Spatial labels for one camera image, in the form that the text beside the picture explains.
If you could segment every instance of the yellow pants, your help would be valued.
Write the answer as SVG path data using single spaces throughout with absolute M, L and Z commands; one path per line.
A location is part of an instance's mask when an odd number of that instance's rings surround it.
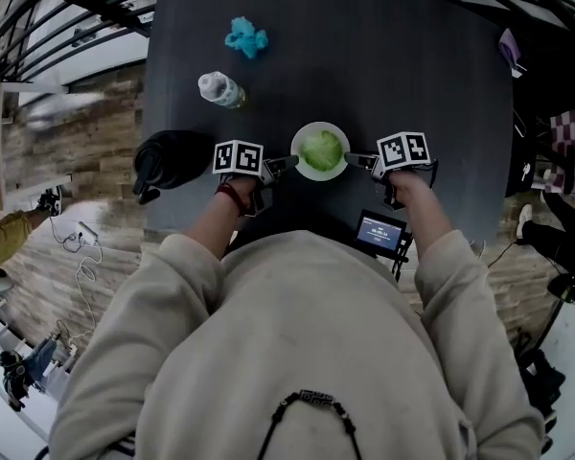
M 0 220 L 0 265 L 21 248 L 31 232 L 32 226 L 22 211 Z

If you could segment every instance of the hand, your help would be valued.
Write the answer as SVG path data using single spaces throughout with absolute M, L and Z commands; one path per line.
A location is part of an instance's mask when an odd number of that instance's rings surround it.
M 251 175 L 243 175 L 230 179 L 226 184 L 230 184 L 241 198 L 242 204 L 249 208 L 251 206 L 251 193 L 258 185 L 258 178 Z
M 404 206 L 409 206 L 417 196 L 431 193 L 424 180 L 414 172 L 392 172 L 388 180 L 396 188 L 396 200 Z

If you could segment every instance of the dark table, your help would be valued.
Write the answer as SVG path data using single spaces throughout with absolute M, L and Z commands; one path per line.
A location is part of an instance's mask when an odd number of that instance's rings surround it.
M 234 17 L 266 29 L 256 59 L 226 47 Z M 352 151 L 376 150 L 398 131 L 422 131 L 440 166 L 434 191 L 469 239 L 491 241 L 502 210 L 512 139 L 512 83 L 497 50 L 501 30 L 445 0 L 158 0 L 149 45 L 144 135 L 192 129 L 217 142 L 289 154 L 303 125 L 327 121 Z M 197 79 L 225 73 L 249 93 L 244 110 L 199 96 Z M 163 192 L 148 228 L 182 229 L 218 185 L 205 174 Z M 294 171 L 276 207 L 316 209 L 355 227 L 362 209 L 394 218 L 369 174 L 348 167 L 316 183 Z

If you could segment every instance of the green lettuce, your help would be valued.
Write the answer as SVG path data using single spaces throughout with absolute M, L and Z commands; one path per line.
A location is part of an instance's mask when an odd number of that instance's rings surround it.
M 300 148 L 300 156 L 310 166 L 321 172 L 331 171 L 338 165 L 343 148 L 338 138 L 327 130 L 307 138 Z

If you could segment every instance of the display screen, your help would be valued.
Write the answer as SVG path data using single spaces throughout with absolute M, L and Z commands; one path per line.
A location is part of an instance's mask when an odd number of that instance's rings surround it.
M 362 223 L 357 233 L 357 239 L 362 242 L 378 245 L 384 249 L 396 250 L 402 232 L 401 227 L 364 217 L 362 218 Z

